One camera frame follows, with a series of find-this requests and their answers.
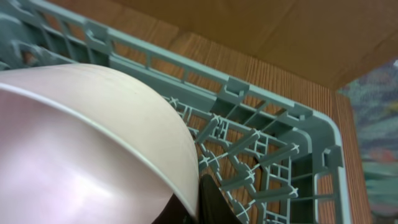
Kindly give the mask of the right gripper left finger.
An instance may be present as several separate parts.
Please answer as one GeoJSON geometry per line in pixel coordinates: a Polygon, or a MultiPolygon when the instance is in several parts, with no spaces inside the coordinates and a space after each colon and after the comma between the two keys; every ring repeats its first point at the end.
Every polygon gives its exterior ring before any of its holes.
{"type": "Polygon", "coordinates": [[[178,197],[173,194],[152,224],[196,224],[178,197]]]}

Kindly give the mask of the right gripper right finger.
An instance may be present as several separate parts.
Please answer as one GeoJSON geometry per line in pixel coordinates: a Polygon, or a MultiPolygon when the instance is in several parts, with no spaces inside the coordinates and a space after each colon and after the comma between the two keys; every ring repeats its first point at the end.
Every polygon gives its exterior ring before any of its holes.
{"type": "Polygon", "coordinates": [[[201,224],[241,224],[211,175],[201,177],[199,189],[201,224]]]}

